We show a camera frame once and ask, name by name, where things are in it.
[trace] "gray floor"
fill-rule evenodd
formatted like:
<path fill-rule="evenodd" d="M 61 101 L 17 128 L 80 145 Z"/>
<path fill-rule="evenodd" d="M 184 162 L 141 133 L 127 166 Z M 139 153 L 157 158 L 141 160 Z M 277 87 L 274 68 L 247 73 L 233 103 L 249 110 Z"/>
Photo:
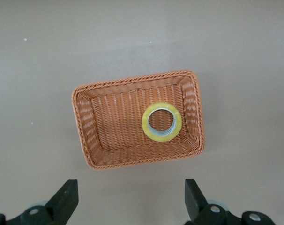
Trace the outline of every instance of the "gray floor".
<path fill-rule="evenodd" d="M 199 76 L 205 151 L 88 168 L 73 89 L 179 69 Z M 185 178 L 237 216 L 284 224 L 284 0 L 0 0 L 0 212 L 17 216 L 69 178 L 70 225 L 184 224 Z"/>

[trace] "rectangular basket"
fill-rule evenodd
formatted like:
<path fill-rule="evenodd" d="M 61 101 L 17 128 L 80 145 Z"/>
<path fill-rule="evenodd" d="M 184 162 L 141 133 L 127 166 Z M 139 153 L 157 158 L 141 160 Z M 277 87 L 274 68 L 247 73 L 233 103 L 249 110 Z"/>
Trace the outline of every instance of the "rectangular basket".
<path fill-rule="evenodd" d="M 141 126 L 146 108 L 158 101 L 175 106 L 182 118 L 179 134 L 167 142 L 149 139 Z M 94 169 L 192 157 L 204 148 L 200 89 L 191 71 L 79 86 L 73 91 L 72 103 L 82 150 Z M 164 130 L 172 116 L 157 111 L 149 123 Z"/>

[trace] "silver screw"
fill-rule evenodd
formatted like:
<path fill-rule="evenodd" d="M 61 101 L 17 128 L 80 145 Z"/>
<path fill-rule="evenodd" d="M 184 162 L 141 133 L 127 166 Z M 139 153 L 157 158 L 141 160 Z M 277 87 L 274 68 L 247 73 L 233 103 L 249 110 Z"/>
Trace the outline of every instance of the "silver screw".
<path fill-rule="evenodd" d="M 217 206 L 213 205 L 213 206 L 211 207 L 211 211 L 212 211 L 212 212 L 215 212 L 215 213 L 219 213 L 219 212 L 220 212 L 220 209 L 219 209 Z"/>
<path fill-rule="evenodd" d="M 33 209 L 33 210 L 31 210 L 31 211 L 29 212 L 29 214 L 30 214 L 30 215 L 34 215 L 34 214 L 36 214 L 37 212 L 39 212 L 38 209 Z"/>
<path fill-rule="evenodd" d="M 254 213 L 249 214 L 249 218 L 251 218 L 254 221 L 261 221 L 261 218 Z"/>

